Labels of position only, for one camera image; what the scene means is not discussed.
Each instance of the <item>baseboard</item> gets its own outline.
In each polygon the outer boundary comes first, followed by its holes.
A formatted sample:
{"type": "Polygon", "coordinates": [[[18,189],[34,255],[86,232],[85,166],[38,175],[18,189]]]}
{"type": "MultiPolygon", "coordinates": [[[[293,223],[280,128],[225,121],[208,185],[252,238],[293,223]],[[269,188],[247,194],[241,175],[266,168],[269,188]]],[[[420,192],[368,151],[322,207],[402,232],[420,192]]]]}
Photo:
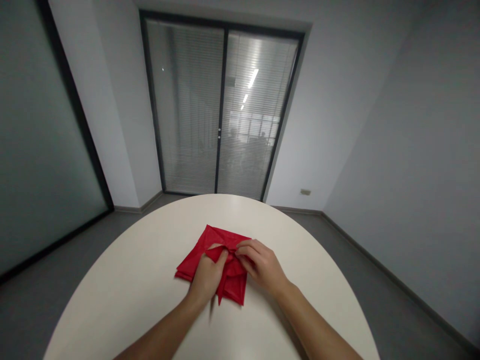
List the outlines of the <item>baseboard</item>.
{"type": "Polygon", "coordinates": [[[149,208],[150,205],[154,203],[159,197],[161,197],[163,192],[160,190],[156,193],[150,200],[144,203],[141,207],[129,207],[129,206],[114,206],[116,212],[121,213],[131,213],[131,214],[143,214],[145,210],[149,208]]]}
{"type": "Polygon", "coordinates": [[[296,213],[296,214],[318,215],[318,216],[322,214],[322,212],[319,210],[299,209],[296,207],[272,206],[272,208],[275,208],[282,212],[296,213]]]}
{"type": "Polygon", "coordinates": [[[360,251],[368,260],[370,260],[380,271],[382,271],[395,285],[397,285],[420,309],[422,309],[438,326],[440,326],[448,335],[450,335],[462,348],[464,348],[474,359],[480,359],[480,349],[472,344],[466,337],[450,325],[442,316],[433,310],[425,301],[414,293],[403,281],[396,277],[380,261],[370,254],[363,246],[348,235],[338,224],[336,224],[323,211],[320,217],[323,218],[332,228],[338,231],[352,246],[360,251]]]}

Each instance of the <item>frosted glass wall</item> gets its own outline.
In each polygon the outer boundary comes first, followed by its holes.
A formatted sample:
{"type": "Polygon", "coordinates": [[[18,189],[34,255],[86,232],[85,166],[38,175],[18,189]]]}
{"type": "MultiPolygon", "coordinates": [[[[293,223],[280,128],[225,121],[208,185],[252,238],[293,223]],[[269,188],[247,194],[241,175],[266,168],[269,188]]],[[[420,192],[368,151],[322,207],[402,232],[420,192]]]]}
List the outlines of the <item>frosted glass wall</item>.
{"type": "Polygon", "coordinates": [[[108,209],[33,0],[0,3],[0,274],[108,209]]]}

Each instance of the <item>wall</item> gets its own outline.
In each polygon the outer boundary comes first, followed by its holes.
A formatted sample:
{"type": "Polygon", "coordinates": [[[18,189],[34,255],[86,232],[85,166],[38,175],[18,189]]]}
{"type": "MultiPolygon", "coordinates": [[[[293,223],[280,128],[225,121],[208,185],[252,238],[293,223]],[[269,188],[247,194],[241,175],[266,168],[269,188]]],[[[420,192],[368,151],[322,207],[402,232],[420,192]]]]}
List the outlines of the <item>wall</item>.
{"type": "Polygon", "coordinates": [[[91,1],[49,0],[115,205],[138,207],[110,72],[91,1]]]}
{"type": "Polygon", "coordinates": [[[135,3],[211,19],[311,27],[266,202],[314,210],[325,206],[422,5],[402,0],[135,3]],[[311,195],[300,195],[300,188],[311,195]]]}
{"type": "Polygon", "coordinates": [[[131,0],[93,0],[113,95],[140,206],[161,189],[138,8],[131,0]]]}
{"type": "Polygon", "coordinates": [[[325,212],[480,347],[480,17],[414,28],[325,212]]]}
{"type": "Polygon", "coordinates": [[[140,19],[130,0],[50,0],[113,203],[161,190],[140,19]]]}

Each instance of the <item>tabletop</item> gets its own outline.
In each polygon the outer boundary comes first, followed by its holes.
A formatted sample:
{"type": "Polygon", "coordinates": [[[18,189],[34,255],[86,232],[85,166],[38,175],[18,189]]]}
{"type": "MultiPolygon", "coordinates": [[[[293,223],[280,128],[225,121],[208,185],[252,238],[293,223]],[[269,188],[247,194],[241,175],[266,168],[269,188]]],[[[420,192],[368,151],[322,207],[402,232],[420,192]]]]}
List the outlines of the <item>tabletop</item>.
{"type": "MultiPolygon", "coordinates": [[[[365,359],[379,359],[360,305],[332,258],[279,210],[236,195],[188,197],[132,225],[93,264],[55,328],[45,360],[112,359],[168,314],[189,283],[174,278],[206,225],[258,239],[313,307],[365,359]]],[[[199,316],[176,359],[304,358],[278,307],[249,278],[244,306],[224,299],[199,316]]]]}

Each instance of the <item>red napkin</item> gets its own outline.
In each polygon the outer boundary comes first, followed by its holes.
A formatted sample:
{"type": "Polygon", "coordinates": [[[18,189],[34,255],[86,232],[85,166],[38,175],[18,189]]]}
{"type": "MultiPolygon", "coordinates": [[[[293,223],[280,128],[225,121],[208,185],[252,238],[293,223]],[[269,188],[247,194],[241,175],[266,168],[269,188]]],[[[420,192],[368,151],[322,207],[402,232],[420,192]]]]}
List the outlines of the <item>red napkin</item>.
{"type": "Polygon", "coordinates": [[[222,298],[225,297],[243,306],[245,286],[247,285],[247,271],[235,256],[235,251],[237,251],[237,244],[239,242],[248,239],[250,239],[250,237],[207,225],[193,250],[190,251],[185,260],[176,268],[177,272],[175,277],[192,282],[203,253],[214,262],[217,262],[222,251],[227,249],[228,257],[226,258],[225,267],[223,268],[220,284],[216,290],[218,304],[220,305],[222,298]],[[221,244],[222,246],[209,250],[209,247],[213,244],[221,244]]]}

